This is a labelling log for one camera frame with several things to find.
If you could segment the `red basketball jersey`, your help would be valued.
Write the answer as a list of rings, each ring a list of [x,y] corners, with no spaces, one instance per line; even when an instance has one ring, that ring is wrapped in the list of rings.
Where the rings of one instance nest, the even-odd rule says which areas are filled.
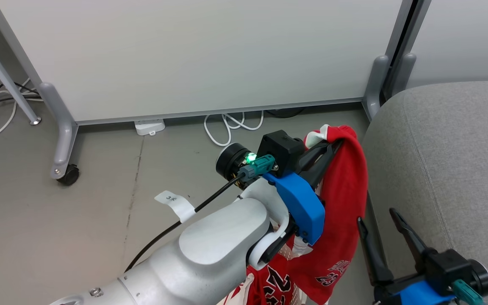
[[[247,268],[246,280],[217,305],[303,305],[308,297],[317,305],[328,305],[358,247],[358,217],[366,209],[368,175],[358,137],[351,127],[323,125],[305,137],[305,151],[326,140],[343,140],[327,173],[314,190],[325,208],[323,233],[309,245],[298,234],[290,215],[287,228],[277,227],[284,236],[275,241],[275,255],[267,250],[269,264],[261,269]],[[294,171],[309,183],[309,171]],[[259,181],[273,190],[273,182]]]

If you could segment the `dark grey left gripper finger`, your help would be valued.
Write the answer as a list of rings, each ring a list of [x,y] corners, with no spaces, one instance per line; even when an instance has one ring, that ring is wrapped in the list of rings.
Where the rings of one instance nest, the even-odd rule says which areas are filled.
[[[343,140],[323,140],[310,149],[310,160],[314,157],[314,163],[309,166],[309,184],[313,190],[318,188],[343,143]]]
[[[298,160],[299,171],[312,171],[327,167],[334,158],[334,143],[320,141],[306,150]]]

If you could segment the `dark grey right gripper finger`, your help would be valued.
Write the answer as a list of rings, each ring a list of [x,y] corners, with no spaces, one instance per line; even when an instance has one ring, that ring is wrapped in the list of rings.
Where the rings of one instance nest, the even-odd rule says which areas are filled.
[[[425,259],[430,253],[430,248],[422,241],[422,239],[418,236],[415,230],[411,228],[411,226],[398,212],[398,210],[391,207],[389,209],[389,213],[395,224],[396,229],[399,233],[403,235],[405,242],[408,245],[410,252],[412,253],[416,271],[425,272]]]
[[[392,272],[387,268],[368,228],[361,217],[357,219],[361,247],[364,253],[367,272],[372,286],[386,286],[394,281]]]

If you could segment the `white power adapter box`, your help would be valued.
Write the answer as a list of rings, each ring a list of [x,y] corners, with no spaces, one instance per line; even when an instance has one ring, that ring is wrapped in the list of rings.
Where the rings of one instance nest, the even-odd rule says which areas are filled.
[[[135,120],[134,127],[139,136],[154,136],[165,129],[163,119]]]

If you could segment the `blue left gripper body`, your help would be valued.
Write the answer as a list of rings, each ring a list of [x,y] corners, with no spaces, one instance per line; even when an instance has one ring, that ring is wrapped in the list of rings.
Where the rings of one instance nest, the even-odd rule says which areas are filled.
[[[299,228],[299,236],[309,245],[315,245],[323,233],[325,208],[310,184],[294,172],[281,178],[265,173],[264,178],[273,182]]]

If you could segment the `wide white partition panel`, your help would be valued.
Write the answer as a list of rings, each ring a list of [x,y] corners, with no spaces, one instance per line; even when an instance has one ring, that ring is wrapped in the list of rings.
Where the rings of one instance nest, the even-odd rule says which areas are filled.
[[[79,124],[352,102],[404,0],[0,0]]]

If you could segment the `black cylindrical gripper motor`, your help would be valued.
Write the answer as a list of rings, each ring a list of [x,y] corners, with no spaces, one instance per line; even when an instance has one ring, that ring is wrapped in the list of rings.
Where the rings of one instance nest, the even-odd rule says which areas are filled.
[[[469,286],[481,297],[488,297],[488,270],[480,262],[469,259],[472,267],[472,280]]]
[[[254,153],[240,143],[232,143],[226,146],[219,154],[215,170],[225,180],[230,181],[235,178],[242,166],[249,163],[249,156]]]

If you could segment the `black cylindrical right gripper motor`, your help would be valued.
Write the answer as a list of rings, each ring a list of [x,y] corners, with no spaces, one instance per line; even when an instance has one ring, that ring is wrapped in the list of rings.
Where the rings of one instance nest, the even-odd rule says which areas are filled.
[[[480,262],[469,259],[472,267],[472,280],[469,286],[481,297],[488,297],[488,270]]]

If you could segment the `black caster wheel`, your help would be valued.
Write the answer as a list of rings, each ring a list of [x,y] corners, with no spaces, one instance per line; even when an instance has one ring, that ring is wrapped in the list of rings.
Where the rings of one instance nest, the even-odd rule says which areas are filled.
[[[58,178],[56,181],[63,186],[71,186],[73,185],[80,176],[80,170],[76,164],[68,164],[66,168],[65,174]]]

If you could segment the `black cylindrical left gripper motor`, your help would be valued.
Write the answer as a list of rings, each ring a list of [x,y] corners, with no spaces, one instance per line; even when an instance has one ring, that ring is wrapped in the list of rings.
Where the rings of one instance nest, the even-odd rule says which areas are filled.
[[[249,163],[249,156],[254,153],[240,143],[232,143],[226,146],[219,154],[215,170],[225,180],[230,181],[235,178],[242,166]]]

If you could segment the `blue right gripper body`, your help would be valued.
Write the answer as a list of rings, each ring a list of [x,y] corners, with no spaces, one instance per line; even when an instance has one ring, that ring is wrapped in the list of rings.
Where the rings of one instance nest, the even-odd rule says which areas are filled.
[[[449,305],[455,295],[441,296],[423,277],[373,280],[373,305]]]

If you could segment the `grey metal table leg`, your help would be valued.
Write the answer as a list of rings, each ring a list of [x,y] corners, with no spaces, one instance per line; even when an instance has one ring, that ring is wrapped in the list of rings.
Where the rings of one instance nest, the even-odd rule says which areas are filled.
[[[0,62],[0,81],[4,87],[9,91],[11,96],[15,99],[15,102],[20,106],[20,108],[25,112],[26,116],[30,120],[30,124],[35,126],[41,122],[41,118],[33,112],[29,103],[25,100],[25,97],[19,91],[19,87],[12,81],[8,72],[4,69]]]

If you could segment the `grey upholstered sofa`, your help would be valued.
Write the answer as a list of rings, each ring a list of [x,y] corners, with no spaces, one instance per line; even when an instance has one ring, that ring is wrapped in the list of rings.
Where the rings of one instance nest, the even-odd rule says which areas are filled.
[[[415,262],[390,208],[429,247],[455,249],[488,270],[488,81],[394,95],[372,118],[362,147],[374,218],[395,277],[414,273]]]

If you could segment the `grey partition foot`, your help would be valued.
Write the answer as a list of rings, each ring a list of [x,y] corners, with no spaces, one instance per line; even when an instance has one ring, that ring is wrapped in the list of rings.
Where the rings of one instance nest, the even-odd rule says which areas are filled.
[[[393,64],[393,67],[388,72],[383,88],[386,99],[391,99],[393,95],[406,89],[416,60],[416,54],[407,53]]]
[[[40,83],[38,91],[58,126],[58,139],[51,172],[51,177],[57,180],[65,174],[67,165],[71,164],[69,161],[79,127],[52,83]]]
[[[372,63],[372,69],[366,85],[362,106],[369,121],[380,109],[380,96],[388,73],[390,60],[387,55],[378,56]]]

